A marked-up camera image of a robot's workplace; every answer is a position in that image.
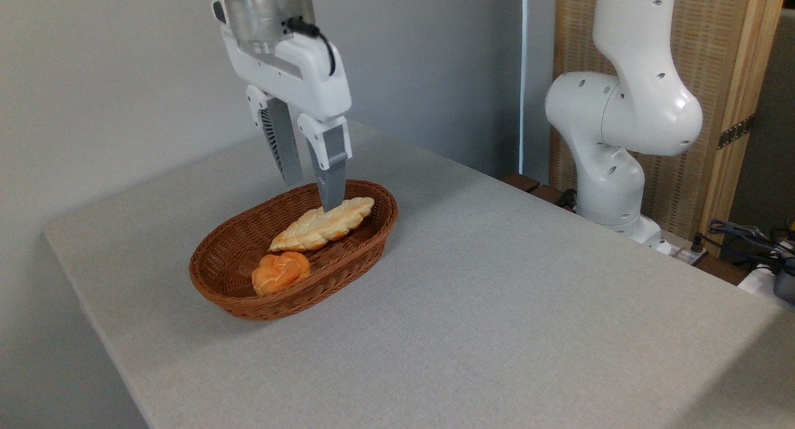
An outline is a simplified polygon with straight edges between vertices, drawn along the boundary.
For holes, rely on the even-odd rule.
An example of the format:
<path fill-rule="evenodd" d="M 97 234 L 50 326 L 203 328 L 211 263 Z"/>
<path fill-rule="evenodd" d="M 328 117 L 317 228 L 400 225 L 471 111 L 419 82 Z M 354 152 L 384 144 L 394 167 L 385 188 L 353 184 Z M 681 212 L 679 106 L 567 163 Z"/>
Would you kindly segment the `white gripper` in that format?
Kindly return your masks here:
<path fill-rule="evenodd" d="M 326 213 L 344 200 L 347 160 L 352 157 L 345 115 L 352 106 L 347 75 L 332 43 L 290 34 L 271 53 L 252 55 L 239 47 L 229 24 L 221 36 L 236 74 L 246 81 L 246 95 L 255 126 L 265 135 L 287 186 L 302 181 L 300 155 L 289 106 L 309 144 L 311 161 Z"/>

